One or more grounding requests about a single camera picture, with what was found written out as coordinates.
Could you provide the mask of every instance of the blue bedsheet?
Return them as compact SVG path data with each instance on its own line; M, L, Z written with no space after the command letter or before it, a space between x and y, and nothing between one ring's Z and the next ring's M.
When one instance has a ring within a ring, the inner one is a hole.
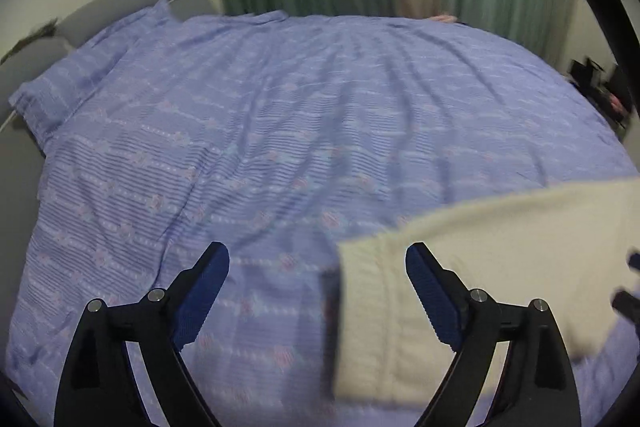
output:
M224 425L412 425L419 411L331 399L337 242L444 204L637 174L542 60L431 21L179 23L163 0L12 103L47 161L7 371L49 418L86 302L137 301L221 241L228 279L182 355Z

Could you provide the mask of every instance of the silver pin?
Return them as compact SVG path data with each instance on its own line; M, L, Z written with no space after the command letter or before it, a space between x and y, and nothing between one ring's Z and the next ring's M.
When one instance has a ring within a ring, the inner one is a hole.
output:
M162 288L154 288L148 294L146 298L151 302L158 302L164 298L164 290Z
M481 290L480 288L474 288L471 290L471 298L476 302L484 302L487 297L486 291Z
M546 312L549 309L549 305L542 299L533 299L533 307L539 312Z
M94 299L86 306L87 310L92 313L97 312L100 308L102 308L102 301L100 299Z

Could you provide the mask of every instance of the dark fur object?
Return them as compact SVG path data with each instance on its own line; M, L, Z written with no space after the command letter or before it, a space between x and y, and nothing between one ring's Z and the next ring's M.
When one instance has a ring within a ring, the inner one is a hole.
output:
M17 54L17 52L27 47L33 41L37 41L42 37L52 37L53 35L55 35L56 24L58 24L58 19L50 20L42 28L37 29L33 33L30 33L27 37L18 41L18 43L13 48L11 48L11 50L4 57L0 58L0 64L3 64L9 57Z

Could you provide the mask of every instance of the fabric fold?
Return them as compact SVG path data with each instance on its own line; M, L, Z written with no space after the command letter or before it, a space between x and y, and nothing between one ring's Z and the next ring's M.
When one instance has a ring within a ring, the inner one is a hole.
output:
M336 398L424 406L446 373L454 354L438 341L404 267L418 241L468 288L519 305L545 299L569 355L597 353L616 320L610 296L635 284L626 252L640 247L638 201L638 178L564 184L457 204L342 243ZM486 391L507 347L498 344Z

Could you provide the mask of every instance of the gray headboard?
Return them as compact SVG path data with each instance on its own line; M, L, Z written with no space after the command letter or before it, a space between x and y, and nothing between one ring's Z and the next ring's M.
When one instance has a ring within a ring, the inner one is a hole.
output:
M95 0L65 18L52 38L32 42L0 66L0 369L11 315L24 268L25 254L38 216L38 182L44 156L20 118L8 121L9 96L70 50L117 20L158 0ZM179 20L215 14L209 0L170 0Z

